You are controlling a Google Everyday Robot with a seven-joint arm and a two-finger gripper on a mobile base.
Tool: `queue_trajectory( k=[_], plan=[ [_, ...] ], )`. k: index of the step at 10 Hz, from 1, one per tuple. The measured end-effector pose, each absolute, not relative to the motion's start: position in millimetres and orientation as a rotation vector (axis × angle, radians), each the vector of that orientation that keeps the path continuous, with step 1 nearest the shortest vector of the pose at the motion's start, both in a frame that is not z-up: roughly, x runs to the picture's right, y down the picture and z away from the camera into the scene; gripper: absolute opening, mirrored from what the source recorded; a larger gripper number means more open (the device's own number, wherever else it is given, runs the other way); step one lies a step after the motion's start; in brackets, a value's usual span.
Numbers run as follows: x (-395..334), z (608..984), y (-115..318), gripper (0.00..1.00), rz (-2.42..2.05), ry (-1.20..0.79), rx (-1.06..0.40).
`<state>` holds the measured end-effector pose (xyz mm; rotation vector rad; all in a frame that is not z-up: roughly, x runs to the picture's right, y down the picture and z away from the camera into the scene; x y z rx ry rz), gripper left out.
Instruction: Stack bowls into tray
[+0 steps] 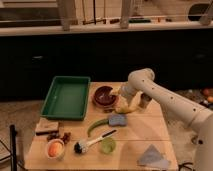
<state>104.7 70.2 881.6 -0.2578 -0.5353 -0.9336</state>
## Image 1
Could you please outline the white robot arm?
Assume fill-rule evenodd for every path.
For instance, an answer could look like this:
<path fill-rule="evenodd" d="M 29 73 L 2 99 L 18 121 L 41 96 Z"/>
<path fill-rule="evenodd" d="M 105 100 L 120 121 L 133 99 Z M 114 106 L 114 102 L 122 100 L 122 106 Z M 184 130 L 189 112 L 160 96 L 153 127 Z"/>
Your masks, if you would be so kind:
<path fill-rule="evenodd" d="M 119 93 L 130 104 L 141 91 L 173 111 L 176 116 L 198 134 L 194 157 L 195 171 L 213 171 L 213 111 L 154 82 L 150 68 L 131 72 Z"/>

